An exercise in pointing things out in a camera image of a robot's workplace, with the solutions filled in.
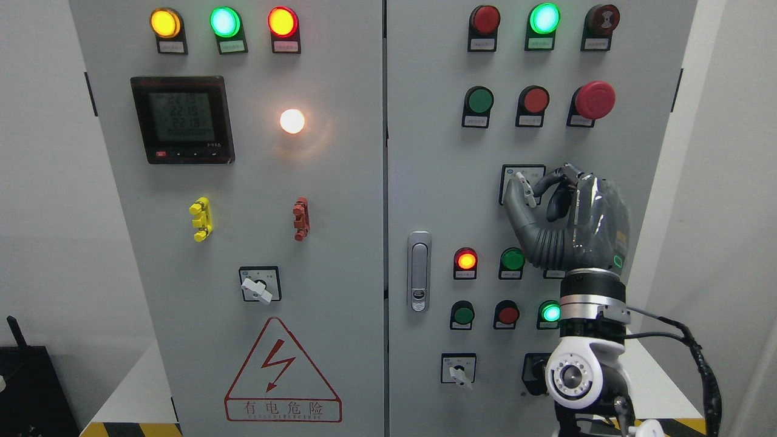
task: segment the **white switch knob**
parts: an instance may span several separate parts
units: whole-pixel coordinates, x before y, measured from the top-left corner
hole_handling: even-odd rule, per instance
[[[461,388],[472,390],[472,383],[469,382],[469,377],[464,372],[464,368],[460,365],[448,367],[448,371],[451,373],[451,379],[456,381]]]
[[[265,305],[270,305],[270,302],[273,301],[273,295],[267,291],[267,284],[264,282],[255,282],[250,278],[246,278],[243,279],[240,288],[242,288],[244,292],[248,292],[253,299],[258,300]]]

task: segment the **lcd display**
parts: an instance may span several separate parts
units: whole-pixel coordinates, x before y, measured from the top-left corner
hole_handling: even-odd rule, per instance
[[[156,137],[161,142],[215,140],[207,93],[149,93]]]

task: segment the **illuminated light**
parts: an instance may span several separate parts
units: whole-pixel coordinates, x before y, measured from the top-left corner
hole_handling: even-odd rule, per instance
[[[289,37],[297,31],[299,20],[297,14],[285,6],[276,6],[267,16],[267,25],[276,37]]]
[[[211,12],[211,27],[216,35],[232,38],[240,31],[240,17],[234,9],[222,6]]]
[[[546,322],[557,322],[561,318],[561,307],[557,302],[546,302],[542,304],[540,314]]]
[[[475,267],[475,264],[478,263],[478,258],[475,256],[474,253],[463,253],[458,259],[456,260],[456,264],[462,269],[462,270],[469,270],[473,267]]]
[[[297,134],[305,127],[305,115],[297,108],[285,110],[280,115],[280,128],[290,134]]]
[[[152,30],[160,38],[175,38],[181,31],[181,17],[172,9],[154,9],[150,20]]]
[[[552,3],[537,5],[529,16],[531,29],[541,35],[556,30],[556,27],[559,26],[559,21],[561,21],[561,13],[559,8]]]

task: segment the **warning sign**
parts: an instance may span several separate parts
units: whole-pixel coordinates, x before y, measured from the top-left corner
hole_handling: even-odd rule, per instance
[[[264,324],[224,406],[229,421],[343,420],[340,397],[277,317]]]

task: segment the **red push button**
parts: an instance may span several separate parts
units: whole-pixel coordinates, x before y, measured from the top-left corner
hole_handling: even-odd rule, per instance
[[[589,33],[608,37],[618,27],[621,13],[615,5],[596,5],[585,16],[585,26]]]
[[[476,33],[487,36],[499,27],[499,21],[499,9],[491,5],[481,5],[472,13],[470,26]]]
[[[499,321],[506,325],[511,325],[518,321],[518,310],[515,308],[503,308],[499,312]]]
[[[581,116],[598,120],[615,106],[615,89],[601,80],[589,82],[577,90],[575,109]]]
[[[521,105],[523,105],[527,112],[539,114],[548,107],[548,103],[550,103],[548,92],[543,88],[537,87],[529,90],[524,95],[524,101],[521,102]]]

